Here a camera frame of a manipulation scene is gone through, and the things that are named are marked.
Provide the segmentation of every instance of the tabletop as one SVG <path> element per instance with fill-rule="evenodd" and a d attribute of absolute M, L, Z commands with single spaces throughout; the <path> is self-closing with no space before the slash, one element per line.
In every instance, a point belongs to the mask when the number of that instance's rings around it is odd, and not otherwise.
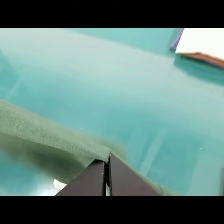
<path fill-rule="evenodd" d="M 124 148 L 180 195 L 224 184 L 224 72 L 169 51 L 179 29 L 0 29 L 0 98 Z M 55 195 L 57 180 L 0 150 L 0 195 Z"/>

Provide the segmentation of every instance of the glass table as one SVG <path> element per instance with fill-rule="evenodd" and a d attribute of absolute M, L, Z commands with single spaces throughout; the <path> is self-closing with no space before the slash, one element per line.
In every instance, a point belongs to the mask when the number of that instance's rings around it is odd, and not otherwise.
<path fill-rule="evenodd" d="M 179 29 L 0 29 L 0 98 L 121 145 L 180 195 L 222 195 L 224 72 L 169 51 Z M 57 180 L 0 150 L 0 195 Z"/>

